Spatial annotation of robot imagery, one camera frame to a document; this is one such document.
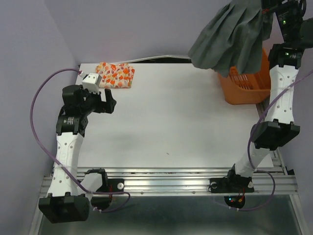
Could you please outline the floral orange skirt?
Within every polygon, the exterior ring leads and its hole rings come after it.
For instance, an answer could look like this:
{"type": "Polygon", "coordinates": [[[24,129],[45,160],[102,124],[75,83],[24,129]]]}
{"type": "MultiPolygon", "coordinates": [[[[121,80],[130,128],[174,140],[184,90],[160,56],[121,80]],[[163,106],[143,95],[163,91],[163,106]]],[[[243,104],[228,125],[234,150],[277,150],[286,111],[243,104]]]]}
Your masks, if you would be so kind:
{"type": "Polygon", "coordinates": [[[101,76],[99,88],[130,88],[132,86],[135,69],[128,63],[112,64],[99,63],[95,72],[101,76]]]}

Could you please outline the grey skirt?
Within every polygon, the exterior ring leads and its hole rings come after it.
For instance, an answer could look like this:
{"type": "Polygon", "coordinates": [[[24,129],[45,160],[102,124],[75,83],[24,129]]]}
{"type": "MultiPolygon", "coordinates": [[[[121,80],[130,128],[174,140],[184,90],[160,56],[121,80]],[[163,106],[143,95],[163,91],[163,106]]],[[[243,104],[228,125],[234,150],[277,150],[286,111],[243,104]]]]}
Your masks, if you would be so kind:
{"type": "Polygon", "coordinates": [[[263,14],[259,0],[233,0],[203,28],[188,56],[194,67],[228,76],[260,71],[262,44],[270,38],[273,14],[263,14]]]}

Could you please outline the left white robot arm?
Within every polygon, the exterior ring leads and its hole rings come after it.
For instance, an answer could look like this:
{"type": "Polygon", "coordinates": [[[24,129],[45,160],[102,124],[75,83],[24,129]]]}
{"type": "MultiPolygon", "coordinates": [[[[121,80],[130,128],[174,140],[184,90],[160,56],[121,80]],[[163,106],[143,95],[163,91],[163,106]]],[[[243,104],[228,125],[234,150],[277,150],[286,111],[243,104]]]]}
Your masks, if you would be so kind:
{"type": "Polygon", "coordinates": [[[78,159],[91,113],[114,111],[116,101],[110,89],[90,92],[81,85],[70,85],[62,90],[64,105],[57,124],[57,154],[53,179],[47,195],[39,200],[39,209],[51,223],[85,221],[89,216],[93,192],[105,192],[109,181],[105,170],[90,170],[87,179],[76,179],[78,159]]]}

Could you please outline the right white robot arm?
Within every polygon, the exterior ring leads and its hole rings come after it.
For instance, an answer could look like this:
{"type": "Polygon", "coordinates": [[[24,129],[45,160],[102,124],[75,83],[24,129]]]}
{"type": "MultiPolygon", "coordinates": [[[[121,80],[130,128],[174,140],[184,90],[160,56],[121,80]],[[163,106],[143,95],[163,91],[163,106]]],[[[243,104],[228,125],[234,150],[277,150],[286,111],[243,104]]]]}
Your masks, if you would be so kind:
{"type": "Polygon", "coordinates": [[[284,41],[274,44],[269,52],[269,105],[252,127],[247,156],[236,162],[227,174],[225,185],[230,191],[250,187],[252,175],[264,157],[300,132],[294,123],[292,103],[303,53],[313,47],[313,20],[303,19],[306,8],[304,0],[262,1],[263,12],[276,14],[284,41]]]}

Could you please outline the orange plastic basket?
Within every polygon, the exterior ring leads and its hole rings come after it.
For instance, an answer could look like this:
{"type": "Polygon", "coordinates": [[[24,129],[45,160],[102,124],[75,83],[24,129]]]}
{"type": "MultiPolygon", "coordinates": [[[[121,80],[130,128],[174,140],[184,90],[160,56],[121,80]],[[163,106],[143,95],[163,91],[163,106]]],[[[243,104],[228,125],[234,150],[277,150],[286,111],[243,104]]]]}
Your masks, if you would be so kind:
{"type": "Polygon", "coordinates": [[[262,62],[259,72],[238,74],[236,68],[232,67],[228,77],[218,74],[218,78],[224,99],[231,105],[258,104],[270,95],[269,61],[264,50],[262,51],[262,62]]]}

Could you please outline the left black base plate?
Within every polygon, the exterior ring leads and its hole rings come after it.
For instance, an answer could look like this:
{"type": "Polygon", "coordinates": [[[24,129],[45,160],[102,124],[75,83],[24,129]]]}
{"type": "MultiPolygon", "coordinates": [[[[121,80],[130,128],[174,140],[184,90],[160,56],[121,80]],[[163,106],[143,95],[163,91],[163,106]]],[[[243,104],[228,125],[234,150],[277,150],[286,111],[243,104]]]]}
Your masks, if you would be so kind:
{"type": "Polygon", "coordinates": [[[89,187],[89,190],[94,195],[109,195],[122,194],[124,192],[123,179],[108,179],[103,180],[101,177],[94,179],[89,187]]]}

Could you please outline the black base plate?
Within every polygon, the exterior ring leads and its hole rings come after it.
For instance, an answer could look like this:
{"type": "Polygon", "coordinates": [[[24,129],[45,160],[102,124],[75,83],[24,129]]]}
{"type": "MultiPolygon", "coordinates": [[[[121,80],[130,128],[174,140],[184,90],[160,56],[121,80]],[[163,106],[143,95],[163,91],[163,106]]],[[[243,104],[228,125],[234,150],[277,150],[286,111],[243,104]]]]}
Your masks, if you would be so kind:
{"type": "Polygon", "coordinates": [[[124,192],[123,179],[108,179],[103,180],[101,177],[94,179],[89,187],[89,190],[94,195],[109,195],[122,194],[124,192]]]}
{"type": "Polygon", "coordinates": [[[243,184],[229,181],[227,178],[210,178],[208,191],[211,193],[253,193],[254,187],[249,188],[243,184]]]}

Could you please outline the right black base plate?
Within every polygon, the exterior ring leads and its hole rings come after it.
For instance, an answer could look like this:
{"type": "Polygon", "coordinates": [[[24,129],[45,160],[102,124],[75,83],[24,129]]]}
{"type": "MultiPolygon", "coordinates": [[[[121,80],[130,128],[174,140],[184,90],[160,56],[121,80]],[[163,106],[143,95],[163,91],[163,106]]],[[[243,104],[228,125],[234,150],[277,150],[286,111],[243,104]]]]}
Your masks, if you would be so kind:
{"type": "Polygon", "coordinates": [[[208,191],[211,193],[253,193],[254,187],[249,188],[243,184],[229,181],[227,178],[210,178],[208,191]]]}

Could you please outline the aluminium rail frame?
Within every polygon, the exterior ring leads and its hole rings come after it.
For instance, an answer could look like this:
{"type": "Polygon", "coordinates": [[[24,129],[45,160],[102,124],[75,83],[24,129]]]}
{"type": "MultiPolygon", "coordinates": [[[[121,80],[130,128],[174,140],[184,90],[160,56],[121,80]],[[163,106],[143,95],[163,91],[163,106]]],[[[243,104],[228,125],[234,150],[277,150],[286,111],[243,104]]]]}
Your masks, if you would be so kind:
{"type": "Polygon", "coordinates": [[[86,221],[53,224],[36,212],[33,235],[307,235],[296,177],[287,172],[280,153],[273,167],[253,177],[255,191],[246,194],[246,207],[237,212],[223,194],[210,192],[210,178],[226,175],[207,159],[204,167],[106,169],[110,180],[123,179],[129,195],[118,195],[106,204],[110,213],[90,211],[86,221]]]}

